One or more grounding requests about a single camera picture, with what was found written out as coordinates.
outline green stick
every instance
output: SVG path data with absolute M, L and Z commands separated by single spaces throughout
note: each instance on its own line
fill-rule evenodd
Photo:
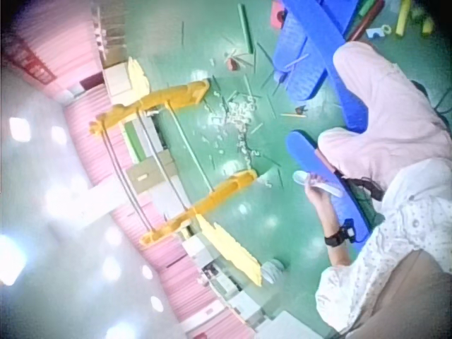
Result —
M 244 4 L 238 4 L 240 23 L 242 25 L 243 37 L 246 42 L 246 48 L 248 49 L 248 53 L 253 54 L 253 43 L 251 42 L 251 36 L 249 34 L 249 25 L 248 18 L 245 13 Z

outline wooden stick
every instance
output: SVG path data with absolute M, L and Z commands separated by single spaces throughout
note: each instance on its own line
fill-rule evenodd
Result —
M 307 118 L 306 115 L 299 115 L 299 114 L 281 114 L 283 117 L 292 117 L 292 118 Z

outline black wristwatch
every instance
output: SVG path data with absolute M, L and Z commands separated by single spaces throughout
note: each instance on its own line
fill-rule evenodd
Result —
M 349 239 L 351 243 L 356 241 L 355 226 L 353 225 L 353 219 L 345 219 L 344 225 L 339 227 L 339 230 L 331 237 L 325 237 L 325 244 L 329 247 L 340 246 L 346 239 Z

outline yellow foam block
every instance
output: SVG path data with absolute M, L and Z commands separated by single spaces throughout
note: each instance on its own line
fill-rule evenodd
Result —
M 209 242 L 256 285 L 262 286 L 261 264 L 219 224 L 212 226 L 201 214 L 196 219 Z

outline red object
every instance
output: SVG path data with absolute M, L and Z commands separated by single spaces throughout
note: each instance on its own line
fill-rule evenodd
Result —
M 384 0 L 376 0 L 375 4 L 372 8 L 367 12 L 366 16 L 363 17 L 362 21 L 359 25 L 353 30 L 352 34 L 350 34 L 347 41 L 356 41 L 359 40 L 360 37 L 364 34 L 367 28 L 369 28 L 372 21 L 375 20 L 376 16 L 380 14 L 381 10 L 384 7 Z
M 43 85 L 47 85 L 57 78 L 22 38 L 8 32 L 4 33 L 1 39 L 4 46 L 3 54 L 14 66 L 22 69 Z
M 270 24 L 277 29 L 283 28 L 285 19 L 285 8 L 279 1 L 272 1 Z
M 229 58 L 226 64 L 227 69 L 229 69 L 230 71 L 236 71 L 237 69 L 239 69 L 239 64 L 233 58 Z

